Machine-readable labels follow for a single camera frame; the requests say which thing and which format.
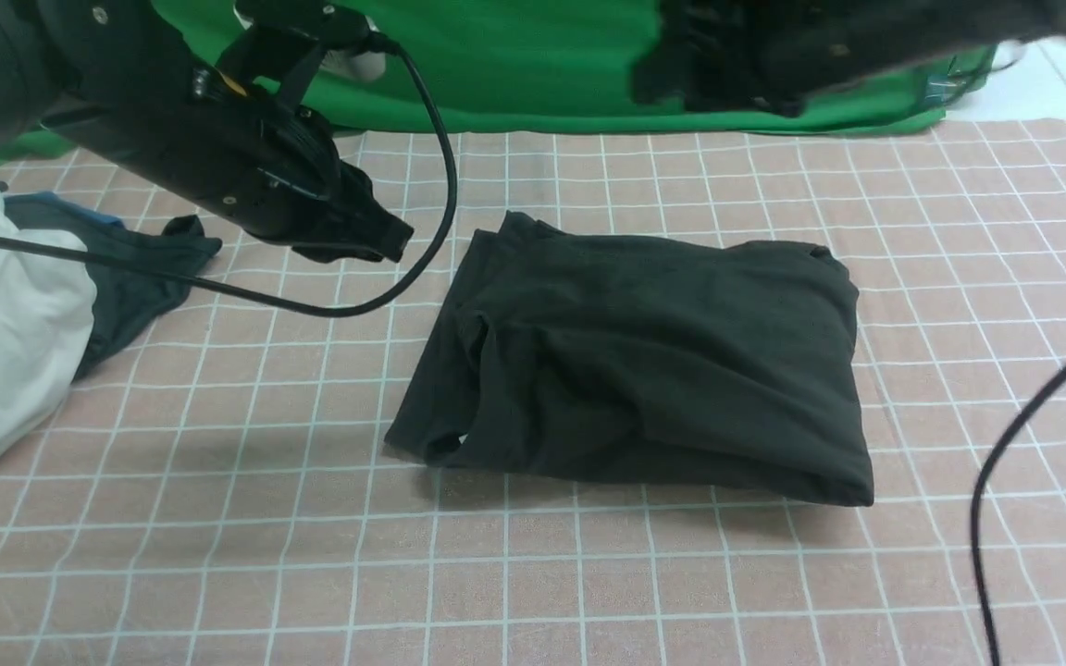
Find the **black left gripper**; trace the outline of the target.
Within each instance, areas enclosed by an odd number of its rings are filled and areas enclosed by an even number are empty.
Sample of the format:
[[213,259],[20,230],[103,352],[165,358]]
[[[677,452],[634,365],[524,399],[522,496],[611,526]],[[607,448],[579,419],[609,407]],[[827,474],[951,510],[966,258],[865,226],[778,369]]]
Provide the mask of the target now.
[[304,100],[228,80],[148,1],[46,1],[43,26],[72,68],[70,105],[43,120],[56,135],[314,262],[401,260],[410,225]]

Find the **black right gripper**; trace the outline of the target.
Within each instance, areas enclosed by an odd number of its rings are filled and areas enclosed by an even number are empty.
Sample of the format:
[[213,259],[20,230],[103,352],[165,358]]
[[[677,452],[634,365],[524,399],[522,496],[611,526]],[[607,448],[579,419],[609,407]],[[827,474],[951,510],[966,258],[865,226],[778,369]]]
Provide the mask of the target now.
[[800,117],[815,94],[995,43],[1066,38],[1066,1],[663,1],[637,105]]

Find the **gray left robot arm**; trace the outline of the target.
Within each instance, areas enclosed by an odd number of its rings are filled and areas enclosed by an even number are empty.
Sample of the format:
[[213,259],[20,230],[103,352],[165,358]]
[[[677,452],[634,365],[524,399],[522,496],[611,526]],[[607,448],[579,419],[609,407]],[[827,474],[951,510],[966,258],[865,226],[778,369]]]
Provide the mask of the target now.
[[376,79],[401,53],[328,1],[237,1],[215,63],[151,1],[0,1],[0,147],[44,127],[309,260],[401,260],[411,227],[304,95],[330,56]]

